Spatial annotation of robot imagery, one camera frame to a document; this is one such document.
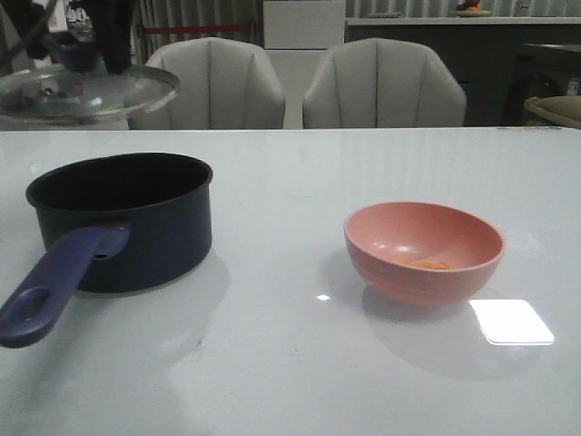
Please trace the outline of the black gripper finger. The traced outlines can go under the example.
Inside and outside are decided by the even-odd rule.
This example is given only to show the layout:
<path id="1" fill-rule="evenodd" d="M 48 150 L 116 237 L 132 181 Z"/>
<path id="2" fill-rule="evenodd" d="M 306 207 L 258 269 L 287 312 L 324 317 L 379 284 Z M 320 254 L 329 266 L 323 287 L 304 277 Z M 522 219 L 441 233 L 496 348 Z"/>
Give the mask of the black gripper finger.
<path id="1" fill-rule="evenodd" d="M 131 64 L 134 5 L 131 0 L 94 1 L 94 32 L 108 73 L 122 74 Z"/>
<path id="2" fill-rule="evenodd" d="M 35 1 L 8 1 L 8 18 L 20 39 L 8 50 L 8 58 L 14 59 L 26 51 L 34 59 L 45 57 L 48 52 L 41 44 L 48 33 L 48 20 L 54 14 L 57 1 L 40 5 Z"/>

